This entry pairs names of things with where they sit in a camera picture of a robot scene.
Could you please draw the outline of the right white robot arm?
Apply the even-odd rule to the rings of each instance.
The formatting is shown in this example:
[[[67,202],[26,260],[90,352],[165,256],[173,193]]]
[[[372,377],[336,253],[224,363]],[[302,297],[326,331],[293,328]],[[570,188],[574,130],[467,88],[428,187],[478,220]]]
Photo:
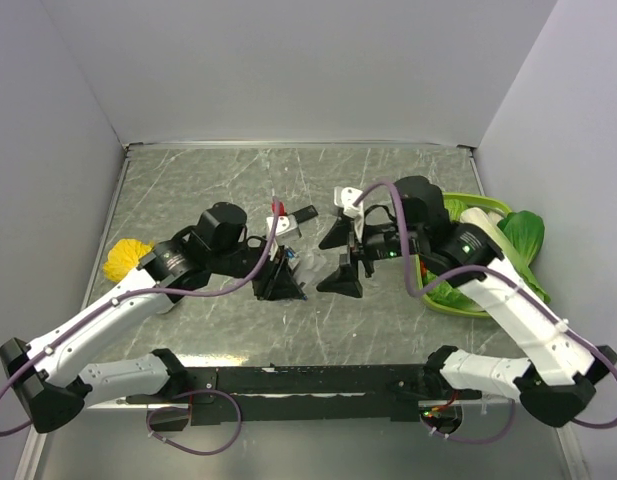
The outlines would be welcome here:
[[[401,258],[410,296],[419,298],[447,282],[487,312],[524,353],[497,358],[443,346],[426,364],[424,383],[432,396],[475,390],[518,402],[551,427],[578,423],[597,384],[607,376],[617,382],[614,350],[581,338],[546,305],[530,276],[515,268],[496,227],[452,220],[442,190],[423,176],[386,186],[393,212],[377,225],[365,219],[370,210],[363,201],[371,187],[335,188],[337,219],[319,247],[345,251],[318,291],[360,298],[361,274],[372,276],[379,260]]]

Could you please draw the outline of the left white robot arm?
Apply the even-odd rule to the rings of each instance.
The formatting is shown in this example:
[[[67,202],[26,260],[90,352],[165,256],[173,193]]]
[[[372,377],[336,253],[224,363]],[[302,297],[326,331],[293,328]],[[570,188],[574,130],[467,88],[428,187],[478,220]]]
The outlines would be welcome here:
[[[220,290],[232,293],[251,284],[259,300],[302,299],[284,238],[300,234],[295,217],[279,201],[266,220],[267,235],[252,246],[245,235],[247,214],[218,202],[198,222],[156,244],[108,293],[53,331],[0,347],[11,389],[39,433],[72,421],[89,406],[128,396],[164,402],[180,398],[188,372],[166,348],[131,360],[96,364],[93,359],[125,330],[170,311],[186,296],[210,298],[213,275],[234,279]]]

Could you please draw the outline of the white remote control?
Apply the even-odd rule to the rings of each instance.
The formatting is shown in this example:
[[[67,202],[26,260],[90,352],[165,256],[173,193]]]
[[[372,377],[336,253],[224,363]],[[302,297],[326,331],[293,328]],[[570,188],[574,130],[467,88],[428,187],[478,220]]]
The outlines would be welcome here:
[[[291,264],[295,282],[300,287],[304,287],[318,277],[320,270],[326,265],[326,259],[319,252],[309,252],[305,255],[297,255]]]

